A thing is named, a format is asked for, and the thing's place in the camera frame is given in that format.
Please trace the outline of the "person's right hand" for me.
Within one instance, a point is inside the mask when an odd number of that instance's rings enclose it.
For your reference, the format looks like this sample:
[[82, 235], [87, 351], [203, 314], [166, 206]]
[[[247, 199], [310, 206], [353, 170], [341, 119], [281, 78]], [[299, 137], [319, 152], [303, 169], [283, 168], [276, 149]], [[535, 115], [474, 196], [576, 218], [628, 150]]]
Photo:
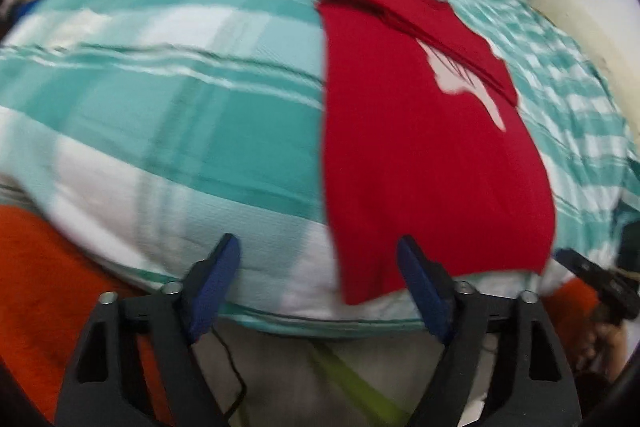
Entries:
[[578, 346], [578, 371], [600, 374], [612, 383], [623, 372], [626, 361], [626, 325], [589, 322]]

